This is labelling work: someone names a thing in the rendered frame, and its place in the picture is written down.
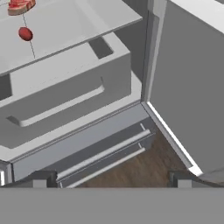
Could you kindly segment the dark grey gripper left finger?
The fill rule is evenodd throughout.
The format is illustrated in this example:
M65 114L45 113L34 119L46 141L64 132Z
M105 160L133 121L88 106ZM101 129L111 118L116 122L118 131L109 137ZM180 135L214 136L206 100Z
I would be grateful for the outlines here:
M57 188L56 171L35 171L25 178L4 185L3 188Z

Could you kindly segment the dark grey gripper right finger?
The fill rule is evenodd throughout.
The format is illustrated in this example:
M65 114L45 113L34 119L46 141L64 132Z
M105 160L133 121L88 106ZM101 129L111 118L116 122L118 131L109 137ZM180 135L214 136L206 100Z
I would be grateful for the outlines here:
M214 187L224 188L224 185L212 183L202 180L187 171L170 171L169 172L169 187L174 188L203 188Z

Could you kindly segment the grey fridge freezer drawer front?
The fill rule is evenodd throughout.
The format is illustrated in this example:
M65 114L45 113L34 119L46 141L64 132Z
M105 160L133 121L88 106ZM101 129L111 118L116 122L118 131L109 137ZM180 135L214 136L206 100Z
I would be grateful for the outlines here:
M146 129L150 129L150 136L141 142L141 145L147 150L156 134L155 123L147 115L141 118L130 118L120 114L29 157L18 160L13 164L13 182L23 179L35 171L56 171L58 175L81 161L137 134L140 131L140 124Z

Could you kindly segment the grey fridge crisper drawer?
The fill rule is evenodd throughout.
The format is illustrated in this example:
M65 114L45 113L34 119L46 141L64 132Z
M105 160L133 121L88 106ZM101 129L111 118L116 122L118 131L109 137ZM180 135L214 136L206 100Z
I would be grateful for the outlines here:
M10 149L131 92L130 51L110 33L0 78L0 145Z

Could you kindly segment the grey open fridge door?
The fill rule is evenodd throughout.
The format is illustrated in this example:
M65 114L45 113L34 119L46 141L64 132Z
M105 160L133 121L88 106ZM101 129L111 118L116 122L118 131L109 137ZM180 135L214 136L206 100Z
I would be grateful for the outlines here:
M145 106L195 175L224 172L224 0L149 0Z

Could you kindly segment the grey fridge body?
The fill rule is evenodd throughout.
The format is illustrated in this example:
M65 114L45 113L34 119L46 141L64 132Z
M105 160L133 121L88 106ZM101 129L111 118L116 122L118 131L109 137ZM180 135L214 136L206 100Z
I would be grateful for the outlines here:
M0 187L76 187L143 153L158 0L0 0Z

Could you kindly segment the red strawberry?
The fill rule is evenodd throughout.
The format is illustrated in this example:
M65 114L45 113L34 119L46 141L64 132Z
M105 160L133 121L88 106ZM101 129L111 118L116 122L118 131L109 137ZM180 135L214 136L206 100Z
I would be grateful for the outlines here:
M27 27L20 27L18 30L18 35L24 41L30 41L33 37L32 31Z

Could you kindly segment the grey glass fridge shelf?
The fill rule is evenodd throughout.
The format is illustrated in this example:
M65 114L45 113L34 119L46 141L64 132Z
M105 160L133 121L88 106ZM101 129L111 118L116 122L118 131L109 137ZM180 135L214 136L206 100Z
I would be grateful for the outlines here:
M141 19L123 0L36 0L19 16L0 0L0 76ZM32 40L19 37L20 27L31 30Z

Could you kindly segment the raw red meat steak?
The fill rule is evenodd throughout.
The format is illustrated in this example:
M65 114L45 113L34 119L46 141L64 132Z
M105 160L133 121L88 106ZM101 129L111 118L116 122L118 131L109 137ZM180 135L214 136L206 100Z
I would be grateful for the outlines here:
M17 16L26 13L36 4L36 0L10 0L8 3L8 14Z

